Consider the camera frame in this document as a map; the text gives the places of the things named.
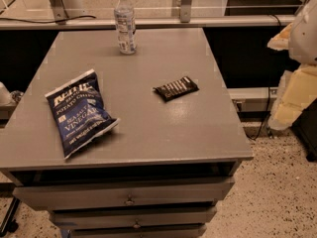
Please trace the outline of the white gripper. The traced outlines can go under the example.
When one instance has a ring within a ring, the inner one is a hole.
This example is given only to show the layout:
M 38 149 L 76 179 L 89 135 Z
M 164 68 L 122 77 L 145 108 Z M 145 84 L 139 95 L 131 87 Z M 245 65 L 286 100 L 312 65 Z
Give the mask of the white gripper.
M 317 98 L 317 0 L 309 0 L 292 23 L 271 38 L 267 46 L 275 51 L 288 51 L 301 64 L 280 78 L 268 127 L 285 130 Z

